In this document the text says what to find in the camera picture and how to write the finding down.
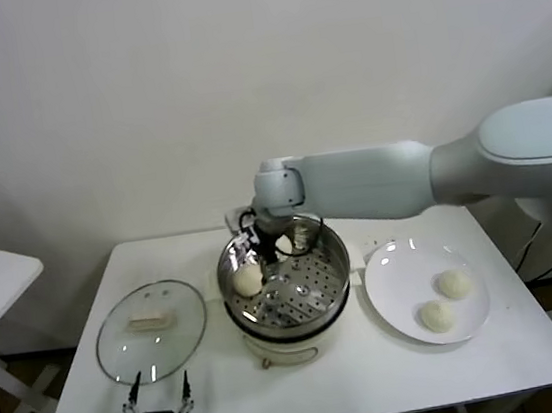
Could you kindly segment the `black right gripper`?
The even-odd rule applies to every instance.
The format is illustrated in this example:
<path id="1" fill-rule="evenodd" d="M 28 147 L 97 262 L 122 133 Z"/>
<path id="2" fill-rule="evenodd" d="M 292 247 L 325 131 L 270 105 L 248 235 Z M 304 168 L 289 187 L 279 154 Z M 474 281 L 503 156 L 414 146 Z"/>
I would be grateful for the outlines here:
<path id="1" fill-rule="evenodd" d="M 255 239 L 247 232 L 240 233 L 234 242 L 240 287 L 262 285 L 264 282 L 261 266 L 264 266 L 266 284 L 279 282 L 281 279 L 282 253 L 277 241 L 282 236 L 278 223 L 256 221 L 253 225 L 259 242 L 256 248 Z"/>

